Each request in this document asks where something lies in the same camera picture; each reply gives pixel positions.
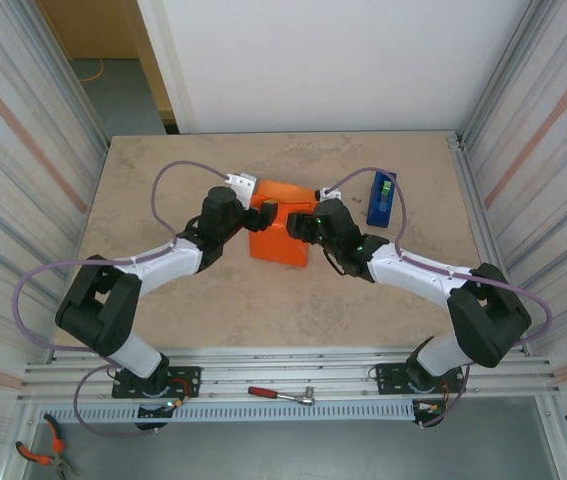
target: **white panel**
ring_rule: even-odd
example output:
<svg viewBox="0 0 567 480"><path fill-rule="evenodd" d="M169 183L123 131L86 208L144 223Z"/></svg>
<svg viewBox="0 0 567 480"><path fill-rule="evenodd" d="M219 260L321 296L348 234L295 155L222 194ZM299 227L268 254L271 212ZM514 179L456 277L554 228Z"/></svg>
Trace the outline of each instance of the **white panel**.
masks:
<svg viewBox="0 0 567 480"><path fill-rule="evenodd" d="M138 0L182 132L457 129L528 0Z"/></svg>

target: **orange object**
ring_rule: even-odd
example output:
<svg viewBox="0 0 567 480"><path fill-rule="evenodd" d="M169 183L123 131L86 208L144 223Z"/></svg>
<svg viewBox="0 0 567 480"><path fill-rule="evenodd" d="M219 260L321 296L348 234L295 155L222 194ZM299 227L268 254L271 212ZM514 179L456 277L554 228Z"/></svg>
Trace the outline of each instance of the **orange object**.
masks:
<svg viewBox="0 0 567 480"><path fill-rule="evenodd" d="M277 202L278 209L272 226L263 232L250 232L250 255L270 262L305 267L309 245L290 237L287 233L287 216L290 213L311 213L318 203L309 188L259 180L251 204L260 208L264 202Z"/></svg>

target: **blue box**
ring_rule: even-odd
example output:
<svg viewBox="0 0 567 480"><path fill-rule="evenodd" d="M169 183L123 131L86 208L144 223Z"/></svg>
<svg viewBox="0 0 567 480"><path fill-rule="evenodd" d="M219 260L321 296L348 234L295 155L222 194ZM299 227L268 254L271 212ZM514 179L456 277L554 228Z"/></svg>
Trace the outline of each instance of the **blue box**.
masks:
<svg viewBox="0 0 567 480"><path fill-rule="evenodd" d="M396 180L396 173L389 172ZM374 227L387 228L390 224L392 200L394 199L394 184L390 178L380 172L374 176L370 204L367 207L367 224Z"/></svg>

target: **marble surface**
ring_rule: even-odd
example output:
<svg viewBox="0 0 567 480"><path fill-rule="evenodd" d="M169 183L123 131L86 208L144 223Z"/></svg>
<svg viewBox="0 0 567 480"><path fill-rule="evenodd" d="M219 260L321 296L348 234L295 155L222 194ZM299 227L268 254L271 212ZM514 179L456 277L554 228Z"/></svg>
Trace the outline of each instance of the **marble surface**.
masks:
<svg viewBox="0 0 567 480"><path fill-rule="evenodd" d="M115 137L90 215L81 256L122 257L168 240L152 218L150 187L174 160L196 160L223 172L246 172L312 189L362 166L397 172L408 227L403 248L433 259L478 265L478 254L444 134L250 134ZM393 238L390 227L365 225L373 174L342 187L362 230ZM160 214L177 230L200 212L215 176L176 167L161 182ZM250 258L247 232L237 234L205 272L144 296L134 329L157 346L416 345L451 331L447 311L407 291L338 276L319 247L305 269ZM58 341L75 344L61 333Z"/></svg>

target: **white bracket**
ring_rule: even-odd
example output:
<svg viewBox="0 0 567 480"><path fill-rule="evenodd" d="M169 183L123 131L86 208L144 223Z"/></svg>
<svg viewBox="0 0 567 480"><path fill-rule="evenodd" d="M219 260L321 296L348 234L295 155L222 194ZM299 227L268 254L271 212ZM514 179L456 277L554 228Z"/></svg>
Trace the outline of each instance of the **white bracket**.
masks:
<svg viewBox="0 0 567 480"><path fill-rule="evenodd" d="M240 175L228 173L225 183L228 183L230 188L236 192L241 205L243 205L245 210L248 210L252 201L252 194L256 188L256 177L247 173L241 173Z"/></svg>
<svg viewBox="0 0 567 480"><path fill-rule="evenodd" d="M319 190L320 198L319 201L322 202L324 200L329 200L330 198L338 198L341 199L341 191L340 190L332 190L331 192L327 193L330 187L323 187Z"/></svg>

